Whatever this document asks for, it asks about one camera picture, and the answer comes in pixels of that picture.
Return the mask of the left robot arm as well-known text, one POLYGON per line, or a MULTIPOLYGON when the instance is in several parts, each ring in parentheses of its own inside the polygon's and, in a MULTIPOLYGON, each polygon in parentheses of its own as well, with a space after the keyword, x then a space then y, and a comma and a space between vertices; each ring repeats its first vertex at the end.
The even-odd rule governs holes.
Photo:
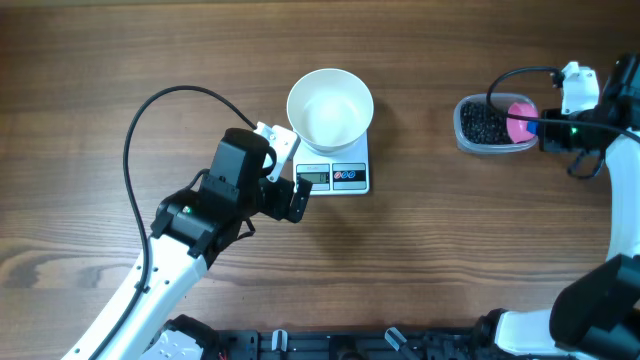
POLYGON ((169 314, 222 251, 254 234, 252 216, 302 219, 311 184, 280 175, 299 143, 280 126, 227 130, 211 167, 160 203, 134 267, 67 358, 218 358, 214 330, 169 314))

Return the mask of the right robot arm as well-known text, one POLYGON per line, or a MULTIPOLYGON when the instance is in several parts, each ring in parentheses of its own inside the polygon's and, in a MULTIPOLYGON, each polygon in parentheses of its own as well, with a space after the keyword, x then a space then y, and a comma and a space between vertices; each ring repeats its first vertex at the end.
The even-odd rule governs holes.
POLYGON ((489 346, 526 359, 636 359, 639 356, 639 56, 626 53, 600 88, 576 62, 546 66, 562 104, 540 117, 509 111, 544 152, 597 155, 612 190, 605 262, 564 288, 549 310, 499 310, 489 346))

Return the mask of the pink scoop with blue handle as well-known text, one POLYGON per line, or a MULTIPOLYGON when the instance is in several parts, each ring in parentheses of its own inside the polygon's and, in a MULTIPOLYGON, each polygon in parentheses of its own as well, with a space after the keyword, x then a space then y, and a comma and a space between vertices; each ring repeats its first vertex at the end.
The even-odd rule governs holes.
POLYGON ((534 105, 524 102, 513 103, 508 109, 509 117, 506 120, 506 129, 513 143, 523 143, 533 140, 537 136, 537 123, 512 118, 512 115, 536 118, 537 109, 534 105))

